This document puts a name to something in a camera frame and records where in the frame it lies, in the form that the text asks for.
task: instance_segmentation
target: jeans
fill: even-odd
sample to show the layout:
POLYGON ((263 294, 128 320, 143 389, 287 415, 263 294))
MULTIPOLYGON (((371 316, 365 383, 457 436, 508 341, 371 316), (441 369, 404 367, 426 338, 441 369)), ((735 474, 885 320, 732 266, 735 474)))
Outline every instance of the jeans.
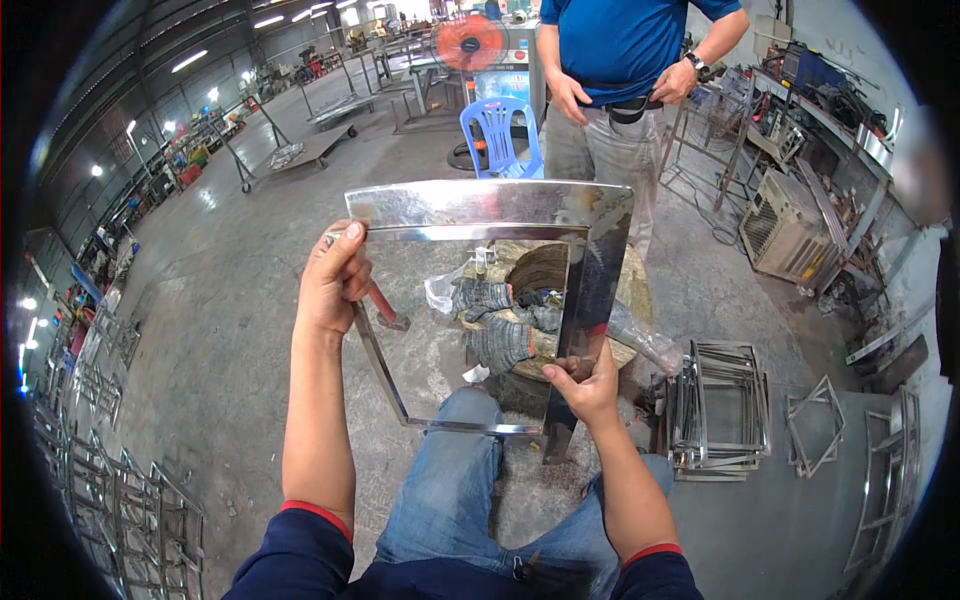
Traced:
MULTIPOLYGON (((444 400, 437 419, 500 423, 503 415, 496 400, 478 388, 464 387, 444 400)), ((673 471, 666 459, 646 454, 643 461, 669 494, 673 471)), ((604 531, 600 475, 588 485, 580 508, 539 539, 507 550, 491 539, 488 530, 493 482, 502 462, 499 438, 427 433, 376 542, 374 560, 458 559, 503 577, 514 577, 518 564, 528 564, 531 574, 526 581, 537 595, 610 597, 620 563, 604 531)))
POLYGON ((567 119, 551 104, 540 133, 543 173, 550 180, 580 180, 634 188, 629 242, 647 257, 654 229, 658 176, 666 123, 663 108, 647 110, 635 123, 610 122, 605 108, 584 108, 586 125, 567 119))

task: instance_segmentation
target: air conditioner unit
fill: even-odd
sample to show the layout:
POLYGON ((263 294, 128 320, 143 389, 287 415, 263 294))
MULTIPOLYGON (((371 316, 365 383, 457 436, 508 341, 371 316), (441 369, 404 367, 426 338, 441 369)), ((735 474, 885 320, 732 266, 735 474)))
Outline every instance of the air conditioner unit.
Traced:
POLYGON ((740 237, 755 271, 802 283, 830 246, 824 217, 810 190, 767 169, 740 221, 740 237))

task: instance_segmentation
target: navy sleeve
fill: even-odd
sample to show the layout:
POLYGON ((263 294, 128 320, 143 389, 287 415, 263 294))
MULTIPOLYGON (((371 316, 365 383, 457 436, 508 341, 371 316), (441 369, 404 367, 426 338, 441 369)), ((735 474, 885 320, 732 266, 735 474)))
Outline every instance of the navy sleeve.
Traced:
POLYGON ((540 23, 544 25, 557 25, 560 23, 560 12, 563 10, 565 0, 543 0, 540 4, 540 23))
POLYGON ((353 548, 338 524, 288 508, 270 519, 263 545, 233 576, 224 598, 333 598, 347 587, 352 569, 353 548))
POLYGON ((683 554, 657 552, 632 563, 620 573, 613 598, 622 600, 703 600, 683 554))
POLYGON ((700 12, 711 21, 722 19, 731 12, 743 8, 737 0, 690 0, 690 4, 700 9, 700 12))

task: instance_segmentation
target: blue plastic chair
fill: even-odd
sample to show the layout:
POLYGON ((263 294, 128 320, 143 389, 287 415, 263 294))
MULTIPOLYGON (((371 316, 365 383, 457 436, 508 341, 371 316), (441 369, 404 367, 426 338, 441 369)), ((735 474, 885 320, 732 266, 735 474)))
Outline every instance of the blue plastic chair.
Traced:
POLYGON ((534 110, 517 98, 485 98, 477 100, 460 113, 460 127, 467 138, 470 157, 473 158, 473 170, 480 180, 506 178, 512 180, 543 179, 543 158, 540 156, 540 143, 537 140, 537 119, 534 110), (530 159, 517 160, 514 153, 514 140, 510 137, 510 123, 514 112, 520 111, 527 121, 527 138, 530 142, 530 159), (480 158, 473 145, 470 132, 470 119, 476 119, 487 141, 487 156, 490 166, 480 170, 480 158))

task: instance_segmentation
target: forearm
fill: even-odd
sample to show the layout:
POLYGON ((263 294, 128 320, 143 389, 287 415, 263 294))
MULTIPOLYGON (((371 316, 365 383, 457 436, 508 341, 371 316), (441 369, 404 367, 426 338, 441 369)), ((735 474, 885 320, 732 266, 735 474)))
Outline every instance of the forearm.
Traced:
POLYGON ((706 64, 724 58, 750 28, 750 19, 743 9, 733 11, 713 22, 707 36, 693 51, 706 64))
POLYGON ((666 497, 640 459, 623 422, 591 428, 590 433, 603 472, 607 538, 620 562, 659 543, 678 543, 666 497))
POLYGON ((283 496, 329 510, 353 531, 356 473, 347 432, 342 339, 295 330, 283 441, 283 496))
POLYGON ((556 25, 540 25, 537 32, 537 54, 543 73, 547 76, 563 72, 560 67, 560 28, 556 25))

